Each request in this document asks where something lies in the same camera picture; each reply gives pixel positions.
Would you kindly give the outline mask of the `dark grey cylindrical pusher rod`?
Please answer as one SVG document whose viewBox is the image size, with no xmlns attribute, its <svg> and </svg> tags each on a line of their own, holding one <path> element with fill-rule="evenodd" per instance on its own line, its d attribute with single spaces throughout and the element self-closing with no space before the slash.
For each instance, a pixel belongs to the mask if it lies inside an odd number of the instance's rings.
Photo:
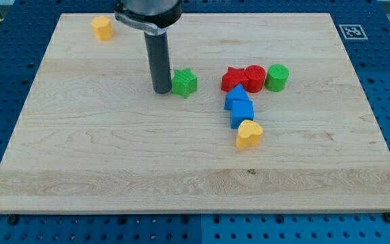
<svg viewBox="0 0 390 244">
<path fill-rule="evenodd" d="M 153 90 L 167 94 L 172 89 L 167 33 L 144 34 Z"/>
</svg>

